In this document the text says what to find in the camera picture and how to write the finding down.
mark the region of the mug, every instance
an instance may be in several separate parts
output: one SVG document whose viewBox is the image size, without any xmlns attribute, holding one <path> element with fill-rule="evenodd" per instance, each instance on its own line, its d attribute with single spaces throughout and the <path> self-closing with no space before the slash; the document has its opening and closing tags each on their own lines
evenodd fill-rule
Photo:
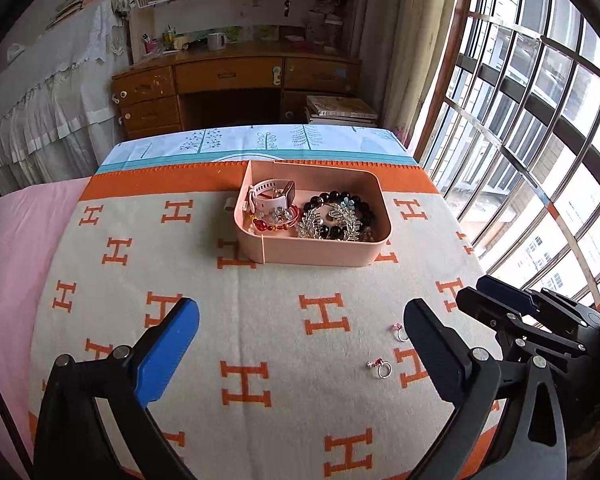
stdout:
<svg viewBox="0 0 600 480">
<path fill-rule="evenodd" d="M 224 32 L 214 32 L 206 37 L 206 44 L 209 50 L 222 50 L 226 48 L 226 34 Z"/>
</svg>

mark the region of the pink sheet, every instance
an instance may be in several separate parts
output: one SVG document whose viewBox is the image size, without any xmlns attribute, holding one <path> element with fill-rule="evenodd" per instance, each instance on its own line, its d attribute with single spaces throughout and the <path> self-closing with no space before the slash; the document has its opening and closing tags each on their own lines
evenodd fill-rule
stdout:
<svg viewBox="0 0 600 480">
<path fill-rule="evenodd" d="M 0 198 L 0 392 L 32 455 L 29 353 L 51 259 L 89 179 L 41 184 Z M 0 431 L 0 450 L 6 451 Z"/>
</svg>

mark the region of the pink box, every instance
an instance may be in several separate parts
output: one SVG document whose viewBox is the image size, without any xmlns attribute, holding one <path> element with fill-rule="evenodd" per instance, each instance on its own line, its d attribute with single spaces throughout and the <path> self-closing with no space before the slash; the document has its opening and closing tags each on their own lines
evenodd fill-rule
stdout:
<svg viewBox="0 0 600 480">
<path fill-rule="evenodd" d="M 302 207 L 312 196 L 333 189 L 349 191 L 367 202 L 376 218 L 371 225 L 375 242 L 345 242 L 297 238 L 295 228 L 289 231 L 265 231 L 252 234 L 247 205 L 249 186 L 270 178 L 296 183 L 294 204 Z M 329 166 L 289 164 L 287 162 L 252 160 L 247 165 L 234 210 L 235 230 L 245 256 L 263 264 L 302 264 L 337 267 L 364 267 L 380 254 L 391 236 L 391 220 L 384 205 L 378 178 L 368 171 L 347 170 Z"/>
</svg>

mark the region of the metal security grille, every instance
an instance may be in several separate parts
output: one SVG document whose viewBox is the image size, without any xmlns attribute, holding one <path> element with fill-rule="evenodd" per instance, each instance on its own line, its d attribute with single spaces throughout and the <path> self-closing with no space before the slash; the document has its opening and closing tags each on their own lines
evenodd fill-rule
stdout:
<svg viewBox="0 0 600 480">
<path fill-rule="evenodd" d="M 569 0 L 472 0 L 421 163 L 486 272 L 600 304 L 600 38 Z"/>
</svg>

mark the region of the watch face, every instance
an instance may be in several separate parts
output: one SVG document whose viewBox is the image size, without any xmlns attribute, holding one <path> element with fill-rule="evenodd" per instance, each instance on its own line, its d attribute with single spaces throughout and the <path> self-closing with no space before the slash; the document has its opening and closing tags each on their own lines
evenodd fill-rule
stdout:
<svg viewBox="0 0 600 480">
<path fill-rule="evenodd" d="M 291 207 L 296 198 L 296 183 L 293 180 L 290 180 L 286 184 L 285 189 L 282 191 L 282 195 L 286 197 L 286 206 Z"/>
</svg>

